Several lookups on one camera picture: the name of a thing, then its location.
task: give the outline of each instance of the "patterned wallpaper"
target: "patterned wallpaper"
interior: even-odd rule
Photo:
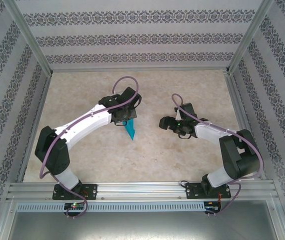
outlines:
[[[261,1],[16,2],[51,68],[75,70],[227,67]]]
[[[47,77],[0,0],[0,208],[16,182]]]
[[[285,211],[285,1],[273,3],[233,76]]]

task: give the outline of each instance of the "cable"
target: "cable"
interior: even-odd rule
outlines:
[[[180,104],[178,104],[176,102],[175,96],[180,98],[180,102],[181,102]],[[186,114],[187,116],[191,117],[192,119],[195,119],[196,121],[198,121],[198,122],[200,122],[202,124],[205,124],[207,126],[212,126],[212,127],[216,128],[216,129],[218,129],[220,131],[224,131],[224,132],[226,132],[228,134],[234,135],[235,137],[237,137],[240,140],[242,140],[243,142],[245,142],[255,152],[255,154],[257,155],[257,157],[259,159],[259,170],[253,176],[243,176],[243,177],[240,177],[240,178],[238,178],[236,180],[232,180],[232,181],[227,183],[229,185],[239,185],[239,189],[238,189],[237,193],[233,196],[232,200],[227,204],[227,206],[225,206],[220,212],[217,213],[217,214],[220,214],[220,213],[224,212],[227,208],[229,208],[229,206],[235,201],[235,199],[237,198],[237,196],[239,195],[239,193],[240,193],[240,191],[242,189],[241,184],[239,182],[236,182],[236,181],[241,180],[241,179],[251,179],[251,178],[254,178],[254,177],[257,177],[258,175],[260,175],[260,173],[263,171],[263,167],[264,167],[263,158],[262,158],[260,152],[258,151],[258,149],[250,141],[248,141],[246,138],[240,136],[239,134],[237,134],[237,133],[235,133],[233,131],[225,129],[225,128],[221,127],[221,126],[217,126],[217,125],[214,125],[212,123],[208,123],[208,122],[202,121],[199,118],[191,115],[190,113],[188,113],[184,109],[182,109],[180,107],[180,105],[183,104],[183,98],[179,94],[174,93],[173,95],[171,95],[171,99],[172,99],[173,103],[177,106],[177,108],[180,111],[182,111],[184,114]]]
[[[138,84],[138,81],[137,81],[134,77],[132,77],[132,76],[123,76],[123,77],[119,78],[119,79],[115,82],[115,84],[113,85],[113,87],[112,87],[112,94],[114,94],[114,91],[115,91],[115,88],[116,88],[117,84],[118,84],[121,80],[123,80],[123,79],[132,79],[132,80],[134,80],[134,82],[136,83],[136,91],[135,91],[135,93],[133,94],[133,96],[132,96],[129,100],[127,100],[127,101],[125,101],[125,102],[123,102],[123,103],[120,103],[120,104],[118,104],[118,105],[110,106],[110,107],[107,107],[107,108],[103,108],[103,109],[100,109],[100,110],[97,110],[97,111],[88,113],[87,115],[81,117],[80,119],[78,119],[77,121],[73,122],[73,123],[70,124],[68,127],[66,127],[66,128],[52,141],[52,143],[50,144],[50,146],[49,146],[49,148],[48,148],[48,150],[47,150],[47,152],[46,152],[46,154],[45,154],[45,156],[44,156],[44,159],[43,159],[41,168],[40,168],[40,173],[39,173],[39,178],[40,178],[40,179],[43,179],[44,176],[46,176],[47,174],[50,173],[49,171],[47,171],[47,172],[44,173],[44,169],[45,169],[45,166],[46,166],[48,157],[49,157],[49,155],[50,155],[50,153],[51,153],[51,151],[52,151],[54,145],[56,144],[56,142],[57,142],[65,133],[67,133],[68,130],[70,130],[73,126],[75,126],[76,124],[78,124],[78,123],[80,123],[81,121],[85,120],[86,118],[89,118],[89,117],[91,117],[91,116],[93,116],[93,115],[95,115],[95,114],[99,114],[99,113],[102,113],[102,112],[105,112],[105,111],[109,111],[109,110],[112,110],[112,109],[120,108],[120,107],[122,107],[122,106],[124,106],[124,105],[130,103],[132,100],[134,100],[134,98],[137,96],[137,93],[138,93],[138,90],[139,90],[139,84]],[[60,186],[61,186],[63,189],[65,189],[67,192],[69,192],[69,193],[71,193],[71,194],[73,194],[73,195],[75,195],[75,196],[77,196],[77,197],[83,199],[83,201],[84,201],[84,203],[85,203],[85,206],[86,206],[86,207],[85,207],[84,211],[82,211],[81,213],[79,213],[77,216],[73,216],[72,218],[73,218],[73,219],[76,219],[76,218],[79,218],[80,216],[84,215],[84,214],[86,213],[87,209],[88,209],[88,202],[87,202],[86,198],[83,197],[83,196],[81,196],[81,195],[79,195],[78,193],[75,193],[74,191],[71,191],[70,189],[68,189],[68,188],[67,188],[66,186],[64,186],[61,182],[59,182],[59,180],[58,180],[54,175],[52,175],[52,177],[60,184]],[[71,216],[68,215],[68,211],[69,211],[69,209],[67,210],[66,215],[67,215],[67,217],[69,218],[69,217],[71,217]]]

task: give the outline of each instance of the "beige floor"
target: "beige floor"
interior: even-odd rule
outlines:
[[[83,182],[198,181],[222,166],[220,148],[203,139],[179,139],[158,127],[164,116],[175,116],[172,93],[191,102],[200,118],[238,130],[238,123],[222,71],[133,71],[54,73],[40,119],[24,182],[39,179],[41,162],[34,155],[40,130],[69,123],[89,111],[122,76],[139,82],[142,102],[131,140],[122,126],[109,124],[82,139],[70,151],[70,165]],[[134,83],[124,80],[116,92]]]

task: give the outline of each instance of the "purple cable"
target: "purple cable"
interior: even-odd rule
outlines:
[[[178,104],[178,103],[176,102],[176,100],[175,100],[175,98],[174,98],[175,96],[177,96],[177,97],[180,98],[181,104],[183,104],[183,98],[182,98],[182,96],[180,96],[180,95],[177,94],[177,93],[174,93],[173,95],[171,95],[171,99],[172,99],[173,103],[177,106],[177,108],[178,108],[180,111],[182,111],[182,112],[183,112],[184,114],[186,114],[187,116],[189,116],[189,117],[195,119],[196,121],[198,121],[198,122],[200,122],[200,123],[202,123],[202,124],[205,124],[205,125],[207,125],[207,126],[213,126],[214,128],[216,128],[216,129],[218,129],[218,130],[220,130],[220,131],[224,131],[224,132],[226,132],[226,133],[228,133],[228,134],[232,134],[232,135],[234,135],[235,137],[241,139],[241,140],[244,141],[249,147],[251,147],[251,149],[255,152],[255,154],[257,154],[257,157],[258,157],[258,159],[259,159],[259,170],[258,170],[253,176],[243,176],[243,177],[241,177],[241,178],[239,178],[239,179],[232,180],[232,181],[230,181],[230,182],[227,183],[227,184],[229,184],[229,185],[239,185],[239,189],[238,189],[237,193],[233,196],[232,200],[227,204],[227,206],[225,206],[225,207],[223,208],[223,210],[221,210],[219,213],[216,213],[216,214],[220,214],[220,213],[224,212],[227,208],[229,208],[229,206],[235,201],[235,199],[237,198],[238,194],[240,193],[240,191],[241,191],[241,189],[242,189],[241,184],[240,184],[239,182],[236,182],[236,181],[238,181],[238,180],[240,180],[240,179],[251,179],[251,178],[257,177],[257,176],[262,172],[263,166],[264,166],[263,158],[262,158],[261,154],[259,153],[258,149],[257,149],[250,141],[248,141],[248,140],[245,139],[244,137],[240,136],[239,134],[237,134],[237,133],[235,133],[235,132],[233,132],[233,131],[227,130],[227,129],[221,127],[221,126],[217,126],[217,125],[214,125],[214,124],[212,124],[212,123],[208,123],[208,122],[202,121],[202,120],[200,120],[199,118],[197,118],[197,117],[191,115],[190,113],[186,112],[184,109],[182,109],[182,108],[180,107],[181,104]]]
[[[68,127],[66,127],[66,128],[52,141],[52,143],[50,144],[50,146],[49,146],[49,148],[48,148],[48,150],[47,150],[47,152],[46,152],[46,154],[45,154],[45,156],[44,156],[44,159],[43,159],[41,168],[40,168],[40,173],[39,173],[39,178],[40,178],[40,179],[43,179],[44,176],[46,176],[47,174],[50,173],[49,171],[47,171],[47,172],[44,173],[45,166],[46,166],[46,163],[47,163],[49,154],[51,153],[51,151],[52,151],[54,145],[57,143],[57,141],[58,141],[65,133],[67,133],[68,130],[70,130],[73,126],[75,126],[76,124],[78,124],[78,123],[80,123],[81,121],[85,120],[86,118],[89,118],[89,117],[91,117],[91,116],[93,116],[93,115],[95,115],[95,114],[99,114],[99,113],[102,113],[102,112],[105,112],[105,111],[109,111],[109,110],[112,110],[112,109],[120,108],[120,107],[122,107],[122,106],[124,106],[124,105],[130,103],[132,100],[134,100],[134,98],[136,97],[136,95],[137,95],[137,93],[138,93],[139,85],[138,85],[138,81],[137,81],[134,77],[132,77],[132,76],[123,76],[123,77],[119,78],[119,79],[116,81],[116,83],[113,85],[112,94],[114,94],[114,91],[115,91],[115,88],[116,88],[117,84],[118,84],[121,80],[123,80],[123,79],[132,79],[132,80],[134,80],[134,82],[136,83],[136,91],[135,91],[135,93],[133,94],[133,96],[132,96],[129,100],[127,100],[127,101],[125,101],[125,102],[123,102],[123,103],[121,103],[121,104],[118,104],[118,105],[115,105],[115,106],[110,106],[110,107],[107,107],[107,108],[103,108],[103,109],[100,109],[100,110],[97,110],[97,111],[88,113],[87,115],[83,116],[82,118],[78,119],[77,121],[73,122],[73,123],[70,124]],[[52,177],[53,177],[57,182],[59,182],[59,180],[58,180],[55,176],[52,175]],[[79,195],[79,194],[77,194],[77,193],[75,193],[75,192],[73,192],[73,191],[71,191],[71,190],[68,189],[66,186],[64,186],[62,183],[59,182],[59,184],[60,184],[60,186],[61,186],[63,189],[65,189],[65,190],[68,191],[69,193],[71,193],[71,194],[73,194],[73,195],[75,195],[75,196],[77,196],[77,197],[83,199],[83,200],[84,200],[84,203],[85,203],[85,205],[86,205],[84,211],[82,211],[81,213],[79,213],[77,216],[73,216],[72,218],[73,218],[73,219],[76,219],[76,218],[82,216],[83,214],[85,214],[86,211],[87,211],[87,209],[88,209],[88,202],[87,202],[86,198],[83,197],[83,196],[81,196],[81,195]]]

